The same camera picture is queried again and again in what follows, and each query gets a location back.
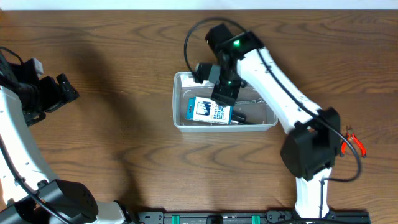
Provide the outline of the yellow black screwdriver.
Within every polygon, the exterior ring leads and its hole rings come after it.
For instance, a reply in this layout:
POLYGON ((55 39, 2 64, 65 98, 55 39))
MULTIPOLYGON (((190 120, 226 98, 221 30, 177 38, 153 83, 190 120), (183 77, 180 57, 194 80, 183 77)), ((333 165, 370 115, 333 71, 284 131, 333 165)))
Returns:
POLYGON ((232 112, 231 120, 244 123, 246 121, 246 115, 238 111, 234 111, 232 112))

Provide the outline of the small steel claw hammer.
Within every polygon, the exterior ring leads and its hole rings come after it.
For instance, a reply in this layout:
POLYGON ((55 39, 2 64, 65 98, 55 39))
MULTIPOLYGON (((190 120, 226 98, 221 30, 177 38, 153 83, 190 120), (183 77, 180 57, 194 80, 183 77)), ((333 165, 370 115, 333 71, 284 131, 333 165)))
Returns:
POLYGON ((250 123, 247 121, 235 121, 235 120, 231 120, 231 125, 257 125, 255 123, 250 123))

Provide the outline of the blue white cardboard box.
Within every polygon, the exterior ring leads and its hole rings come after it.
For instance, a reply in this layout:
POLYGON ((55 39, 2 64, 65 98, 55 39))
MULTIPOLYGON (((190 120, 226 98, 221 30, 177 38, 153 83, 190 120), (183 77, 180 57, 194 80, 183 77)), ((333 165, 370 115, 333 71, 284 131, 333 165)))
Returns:
POLYGON ((210 98, 193 97, 188 100, 187 120, 214 124, 231 124, 232 106, 221 106, 210 98))

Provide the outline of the silver ring wrench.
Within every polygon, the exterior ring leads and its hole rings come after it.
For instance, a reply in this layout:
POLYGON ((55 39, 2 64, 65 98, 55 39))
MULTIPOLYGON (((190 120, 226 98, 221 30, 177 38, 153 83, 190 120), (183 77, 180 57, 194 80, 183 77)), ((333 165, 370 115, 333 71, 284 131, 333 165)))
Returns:
POLYGON ((264 100, 262 98, 258 98, 256 100, 246 100, 246 101, 237 101, 235 102, 235 105, 250 105, 250 104, 258 104, 258 103, 264 103, 264 100))

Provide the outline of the clear plastic storage container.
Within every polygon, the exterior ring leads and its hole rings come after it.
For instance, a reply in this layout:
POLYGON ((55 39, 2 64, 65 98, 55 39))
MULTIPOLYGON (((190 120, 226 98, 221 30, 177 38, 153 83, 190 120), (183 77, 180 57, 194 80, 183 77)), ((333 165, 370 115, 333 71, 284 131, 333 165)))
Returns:
MULTIPOLYGON (((267 131, 278 122, 277 116, 269 108, 267 103, 233 106, 233 111, 246 115, 246 121, 257 125, 225 125, 191 121, 185 118, 188 100, 193 97, 210 98, 214 84, 204 81, 195 83, 190 72, 178 72, 174 76, 174 88, 172 97, 172 111, 174 125, 186 133, 209 132, 251 132, 267 131)), ((239 91, 237 101, 256 100, 261 98, 258 92, 251 86, 239 91)))

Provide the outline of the red handled pliers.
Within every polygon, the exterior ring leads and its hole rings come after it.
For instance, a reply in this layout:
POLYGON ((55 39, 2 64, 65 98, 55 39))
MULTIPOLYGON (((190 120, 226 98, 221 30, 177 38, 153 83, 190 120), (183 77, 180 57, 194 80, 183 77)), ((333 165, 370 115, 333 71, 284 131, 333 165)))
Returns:
MULTIPOLYGON (((356 137, 354 130, 351 126, 346 127, 346 134, 345 134, 345 139, 347 141, 353 141, 355 145, 357 145, 361 151, 361 156, 362 158, 367 157, 367 152, 365 146, 362 144, 362 142, 356 137)), ((341 147, 340 147, 340 156, 344 157, 345 156, 345 147, 347 146, 347 143, 342 141, 341 147)))

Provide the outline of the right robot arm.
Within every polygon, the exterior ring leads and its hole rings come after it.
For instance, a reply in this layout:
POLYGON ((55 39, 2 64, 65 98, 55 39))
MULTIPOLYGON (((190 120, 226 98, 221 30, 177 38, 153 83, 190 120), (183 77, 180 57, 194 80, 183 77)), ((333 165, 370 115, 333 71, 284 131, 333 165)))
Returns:
POLYGON ((325 218, 330 211, 327 184, 340 145, 339 114, 333 108, 322 110, 307 98, 253 32, 233 35, 220 24, 208 31, 205 40, 220 68, 205 75, 215 84, 212 100, 233 105, 244 83, 259 93, 287 135, 280 155, 296 178, 296 214, 307 220, 325 218))

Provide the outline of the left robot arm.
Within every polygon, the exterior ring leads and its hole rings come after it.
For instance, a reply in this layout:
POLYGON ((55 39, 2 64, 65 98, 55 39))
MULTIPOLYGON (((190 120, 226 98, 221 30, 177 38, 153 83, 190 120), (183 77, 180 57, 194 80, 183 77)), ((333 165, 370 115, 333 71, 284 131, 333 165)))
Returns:
POLYGON ((30 126, 79 97, 66 75, 42 74, 35 58, 1 58, 1 223, 131 223, 119 202, 98 202, 83 184, 60 179, 40 153, 30 126))

